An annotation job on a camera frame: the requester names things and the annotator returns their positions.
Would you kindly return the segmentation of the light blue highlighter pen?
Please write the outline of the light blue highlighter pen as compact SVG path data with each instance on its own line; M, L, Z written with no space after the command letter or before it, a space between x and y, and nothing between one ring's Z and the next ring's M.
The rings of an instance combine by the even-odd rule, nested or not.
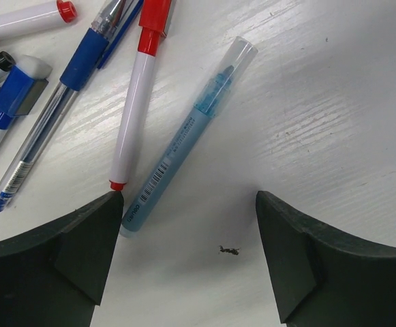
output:
M242 37L236 37L147 180L124 212L120 235L130 238L141 229L197 141L211 121L226 107L234 86L257 53L258 49L252 43Z

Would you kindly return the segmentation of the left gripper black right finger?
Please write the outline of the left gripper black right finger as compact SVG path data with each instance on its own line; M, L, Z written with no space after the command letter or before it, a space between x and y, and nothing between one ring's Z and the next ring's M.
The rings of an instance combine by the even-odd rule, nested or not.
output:
M259 191L256 216L279 320L396 326L396 247L334 228Z

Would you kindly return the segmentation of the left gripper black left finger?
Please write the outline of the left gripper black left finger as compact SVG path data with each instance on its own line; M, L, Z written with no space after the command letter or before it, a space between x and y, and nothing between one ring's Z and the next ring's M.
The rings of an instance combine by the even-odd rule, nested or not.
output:
M90 326L100 305L123 212L111 191L0 241L0 326Z

